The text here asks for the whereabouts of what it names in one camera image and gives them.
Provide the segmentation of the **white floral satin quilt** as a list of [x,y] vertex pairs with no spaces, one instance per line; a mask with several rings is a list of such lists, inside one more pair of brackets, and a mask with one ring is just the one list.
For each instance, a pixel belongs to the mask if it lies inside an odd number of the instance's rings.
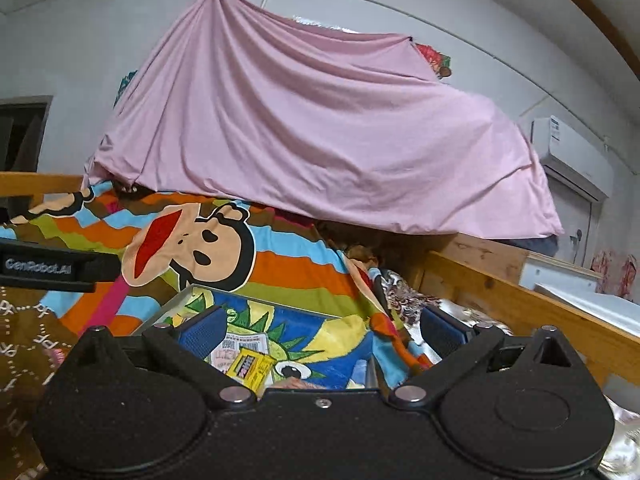
[[[469,327],[497,326],[508,335],[509,326],[491,318],[479,310],[461,307],[449,300],[425,296],[411,288],[397,273],[378,268],[378,258],[370,248],[354,245],[346,252],[349,259],[359,261],[374,283],[373,290],[378,303],[389,313],[395,313],[405,328],[419,325],[421,314],[428,307],[446,313]],[[606,450],[600,471],[608,479],[639,478],[639,415],[622,408],[608,398],[615,418],[613,440]]]

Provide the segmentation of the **grey tray with dinosaur drawing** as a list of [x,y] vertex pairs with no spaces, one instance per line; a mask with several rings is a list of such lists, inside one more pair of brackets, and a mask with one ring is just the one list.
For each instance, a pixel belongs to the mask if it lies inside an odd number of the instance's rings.
[[369,372],[373,336],[357,315],[336,318],[190,285],[167,301],[136,333],[151,326],[178,327],[211,308],[226,312],[227,334],[267,335],[268,354],[276,364],[265,388],[287,377],[332,390],[363,389],[374,383]]

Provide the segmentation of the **white green rice pouch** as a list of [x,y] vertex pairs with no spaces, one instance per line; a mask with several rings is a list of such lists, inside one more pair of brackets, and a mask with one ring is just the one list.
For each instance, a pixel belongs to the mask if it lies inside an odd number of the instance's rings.
[[268,354],[269,339],[266,334],[232,334],[228,333],[220,344],[206,356],[205,361],[216,370],[225,373],[232,365],[242,349]]

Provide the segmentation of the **brown monkey cartoon blanket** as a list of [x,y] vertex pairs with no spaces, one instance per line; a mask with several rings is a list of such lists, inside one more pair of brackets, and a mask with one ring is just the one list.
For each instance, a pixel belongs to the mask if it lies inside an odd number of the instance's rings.
[[103,324],[133,334],[190,285],[336,318],[357,315],[373,336],[371,364],[396,387],[430,360],[400,336],[400,319],[373,292],[359,261],[334,247],[314,220],[242,200],[180,193],[128,195],[102,183],[6,222],[7,240],[116,255],[113,283],[93,292],[1,293],[1,474],[39,479],[46,467],[29,419],[44,385],[79,336]]

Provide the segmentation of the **dark window frame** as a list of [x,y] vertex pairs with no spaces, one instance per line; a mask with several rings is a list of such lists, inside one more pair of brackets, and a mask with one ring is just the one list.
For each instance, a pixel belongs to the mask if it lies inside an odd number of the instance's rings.
[[53,96],[1,100],[1,170],[35,172]]

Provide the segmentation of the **pink draped sheet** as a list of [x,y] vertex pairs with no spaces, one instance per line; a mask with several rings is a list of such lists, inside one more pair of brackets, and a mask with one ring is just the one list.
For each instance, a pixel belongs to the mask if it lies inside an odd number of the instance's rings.
[[488,240],[562,233],[532,144],[407,36],[196,0],[138,69],[85,170],[318,220]]

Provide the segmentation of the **red label rice cracker pack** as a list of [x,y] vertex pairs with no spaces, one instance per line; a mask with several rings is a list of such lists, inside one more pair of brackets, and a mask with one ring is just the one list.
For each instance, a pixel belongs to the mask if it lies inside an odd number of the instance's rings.
[[287,377],[277,382],[274,382],[269,386],[269,389],[285,389],[285,390],[323,390],[322,386],[315,385],[312,382],[306,382],[306,380]]

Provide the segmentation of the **white wall air conditioner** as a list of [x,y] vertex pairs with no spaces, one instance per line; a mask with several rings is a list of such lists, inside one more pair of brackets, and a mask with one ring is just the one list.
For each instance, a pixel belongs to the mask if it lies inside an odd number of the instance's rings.
[[555,116],[536,118],[530,128],[530,142],[548,176],[591,203],[602,203],[612,197],[612,166],[569,125]]

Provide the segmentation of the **white cabinet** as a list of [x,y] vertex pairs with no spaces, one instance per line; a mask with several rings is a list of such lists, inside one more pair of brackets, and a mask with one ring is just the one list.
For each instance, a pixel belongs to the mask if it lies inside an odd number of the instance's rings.
[[518,284],[586,312],[624,332],[639,336],[639,306],[614,295],[597,292],[600,275],[580,266],[530,252]]

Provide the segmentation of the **yellow snack bar packet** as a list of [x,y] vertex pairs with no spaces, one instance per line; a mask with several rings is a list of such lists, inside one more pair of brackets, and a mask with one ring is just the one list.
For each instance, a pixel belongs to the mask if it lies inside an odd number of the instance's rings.
[[241,348],[226,371],[226,375],[259,396],[264,391],[274,364],[276,360],[269,354],[250,348]]

